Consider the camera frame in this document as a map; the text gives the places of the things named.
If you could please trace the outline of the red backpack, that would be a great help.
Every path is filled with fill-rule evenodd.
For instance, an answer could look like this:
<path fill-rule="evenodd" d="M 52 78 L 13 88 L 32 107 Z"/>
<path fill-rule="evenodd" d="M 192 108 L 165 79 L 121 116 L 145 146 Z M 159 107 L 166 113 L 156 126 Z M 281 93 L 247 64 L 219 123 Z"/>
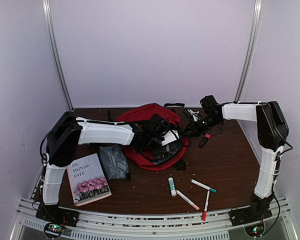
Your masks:
<path fill-rule="evenodd" d="M 181 128 L 181 117 L 173 110 L 157 103 L 133 108 L 116 119 L 116 122 L 132 124 L 136 133 L 131 144 L 121 149 L 124 155 L 148 171 L 165 171 L 180 161 L 190 147 L 191 141 Z M 169 130 L 177 130 L 179 139 L 170 143 L 171 159 L 153 161 L 151 150 L 161 145 L 161 136 Z"/>

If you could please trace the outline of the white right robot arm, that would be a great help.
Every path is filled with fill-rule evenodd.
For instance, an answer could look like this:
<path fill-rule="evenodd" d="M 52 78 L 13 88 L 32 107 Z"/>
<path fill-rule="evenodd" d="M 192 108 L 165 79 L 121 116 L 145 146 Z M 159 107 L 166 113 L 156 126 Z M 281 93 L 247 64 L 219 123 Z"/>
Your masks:
<path fill-rule="evenodd" d="M 213 95 L 200 100 L 205 115 L 187 108 L 183 114 L 190 120 L 185 128 L 189 137 L 207 133 L 225 120 L 254 122 L 261 148 L 261 163 L 250 206 L 246 210 L 249 220 L 265 215 L 275 197 L 274 186 L 280 172 L 281 156 L 286 152 L 289 127 L 277 101 L 217 103 Z"/>

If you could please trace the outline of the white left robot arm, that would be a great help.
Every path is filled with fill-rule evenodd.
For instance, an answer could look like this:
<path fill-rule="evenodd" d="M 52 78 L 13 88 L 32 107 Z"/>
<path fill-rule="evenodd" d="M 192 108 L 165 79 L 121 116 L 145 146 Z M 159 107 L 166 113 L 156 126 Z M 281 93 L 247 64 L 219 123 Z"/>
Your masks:
<path fill-rule="evenodd" d="M 62 218 L 58 207 L 64 173 L 68 172 L 73 202 L 86 205 L 111 196 L 111 190 L 96 154 L 75 160 L 79 145 L 117 144 L 131 146 L 137 153 L 150 148 L 154 164 L 169 161 L 179 134 L 158 114 L 144 122 L 110 122 L 86 119 L 65 112 L 44 136 L 46 147 L 39 148 L 43 164 L 42 213 L 51 222 Z"/>

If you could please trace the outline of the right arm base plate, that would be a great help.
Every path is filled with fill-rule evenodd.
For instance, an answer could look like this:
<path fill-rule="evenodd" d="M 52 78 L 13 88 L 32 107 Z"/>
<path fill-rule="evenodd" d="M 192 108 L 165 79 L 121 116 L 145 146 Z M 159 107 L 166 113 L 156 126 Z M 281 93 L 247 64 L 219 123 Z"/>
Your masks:
<path fill-rule="evenodd" d="M 247 225 L 253 222 L 260 222 L 272 216 L 272 212 L 268 209 L 263 213 L 255 213 L 252 211 L 250 206 L 244 208 L 234 207 L 228 212 L 228 214 L 233 227 Z"/>

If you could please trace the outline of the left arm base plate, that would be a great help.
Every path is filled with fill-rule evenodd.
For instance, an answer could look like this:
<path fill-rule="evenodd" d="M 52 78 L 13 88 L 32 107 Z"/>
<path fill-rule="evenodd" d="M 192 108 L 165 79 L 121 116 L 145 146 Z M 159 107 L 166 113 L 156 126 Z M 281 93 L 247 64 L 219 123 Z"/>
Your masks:
<path fill-rule="evenodd" d="M 62 226 L 76 227 L 80 213 L 56 205 L 40 204 L 35 217 Z"/>

